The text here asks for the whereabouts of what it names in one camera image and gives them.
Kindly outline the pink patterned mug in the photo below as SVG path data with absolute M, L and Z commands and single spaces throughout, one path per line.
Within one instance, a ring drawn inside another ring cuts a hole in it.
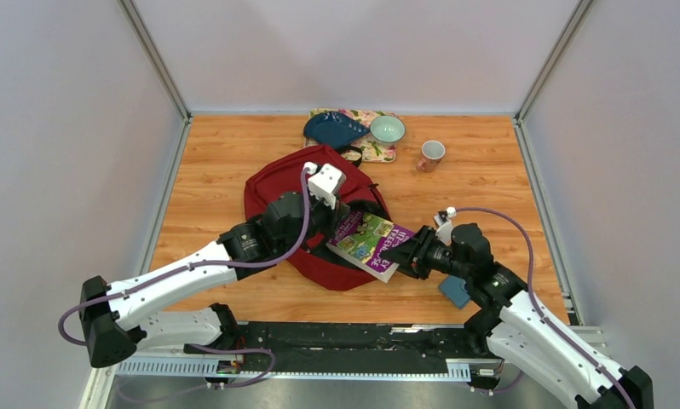
M 421 159 L 416 166 L 417 171 L 433 172 L 446 155 L 446 147 L 440 141 L 426 141 L 421 146 Z

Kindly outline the dark blue leaf plate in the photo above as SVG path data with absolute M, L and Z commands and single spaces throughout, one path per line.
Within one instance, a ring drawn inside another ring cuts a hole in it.
M 370 132 L 369 127 L 338 111 L 315 114 L 303 127 L 306 139 L 332 148 L 350 145 Z

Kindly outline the pale green ceramic bowl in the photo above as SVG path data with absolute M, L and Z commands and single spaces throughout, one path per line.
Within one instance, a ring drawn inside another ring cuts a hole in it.
M 378 116 L 371 121 L 370 131 L 374 139 L 383 144 L 395 144 L 406 134 L 406 126 L 397 117 Z

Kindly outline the red student backpack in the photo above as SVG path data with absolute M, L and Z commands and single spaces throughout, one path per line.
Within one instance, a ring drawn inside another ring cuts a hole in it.
M 331 164 L 342 171 L 345 182 L 339 189 L 340 199 L 353 210 L 364 210 L 390 220 L 388 206 L 370 176 L 359 166 L 343 158 L 335 149 L 317 145 L 301 149 L 264 166 L 245 183 L 244 210 L 250 218 L 262 213 L 266 206 L 283 193 L 301 187 L 300 172 L 307 162 L 320 166 Z M 346 262 L 331 252 L 317 233 L 308 240 L 309 249 L 298 250 L 289 257 L 290 263 L 302 276 L 327 290 L 348 291 L 374 281 L 369 273 Z

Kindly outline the floral rectangular tray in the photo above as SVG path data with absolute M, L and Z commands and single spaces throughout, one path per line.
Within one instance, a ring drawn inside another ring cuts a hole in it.
M 349 109 L 349 108 L 314 108 L 309 111 L 309 118 L 319 115 L 324 112 L 340 112 L 349 118 L 352 118 L 356 122 L 370 127 L 372 121 L 375 118 L 381 116 L 390 116 L 397 118 L 398 115 L 391 111 L 373 111 L 373 110 L 362 110 L 362 109 Z M 362 150 L 363 162 L 372 163 L 391 163 L 397 158 L 397 143 L 379 141 L 372 134 L 365 135 L 357 141 L 351 143 L 353 147 L 357 147 Z

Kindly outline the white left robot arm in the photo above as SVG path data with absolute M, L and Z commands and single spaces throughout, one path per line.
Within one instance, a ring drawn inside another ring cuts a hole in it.
M 332 234 L 349 211 L 342 202 L 330 205 L 298 192 L 284 193 L 190 256 L 149 274 L 112 283 L 101 276 L 85 280 L 78 314 L 90 366 L 112 366 L 172 341 L 231 352 L 239 330 L 212 308 L 187 316 L 165 314 L 164 308 L 283 262 L 316 235 Z

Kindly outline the purple treehouse book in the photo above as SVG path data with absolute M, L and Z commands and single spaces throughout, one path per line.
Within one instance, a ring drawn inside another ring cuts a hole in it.
M 351 211 L 338 224 L 326 246 L 337 256 L 388 283 L 398 263 L 381 256 L 384 251 L 407 242 L 415 233 L 380 216 Z

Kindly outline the blue leather wallet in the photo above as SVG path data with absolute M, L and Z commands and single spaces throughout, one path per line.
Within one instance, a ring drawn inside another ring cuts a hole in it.
M 465 281 L 455 276 L 447 276 L 439 285 L 438 290 L 455 307 L 462 309 L 470 301 L 470 295 L 465 289 Z

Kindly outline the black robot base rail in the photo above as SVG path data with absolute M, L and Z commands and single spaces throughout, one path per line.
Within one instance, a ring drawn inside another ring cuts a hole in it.
M 227 350 L 242 375 L 447 376 L 492 389 L 504 369 L 462 325 L 248 321 L 209 346 Z

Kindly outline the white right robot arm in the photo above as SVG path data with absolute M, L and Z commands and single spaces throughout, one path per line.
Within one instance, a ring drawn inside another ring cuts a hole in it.
M 449 244 L 423 227 L 381 256 L 400 272 L 426 279 L 433 270 L 459 277 L 479 311 L 464 325 L 464 344 L 515 365 L 567 408 L 652 408 L 653 383 L 639 366 L 625 369 L 561 322 L 528 282 L 495 261 L 474 224 L 453 228 Z

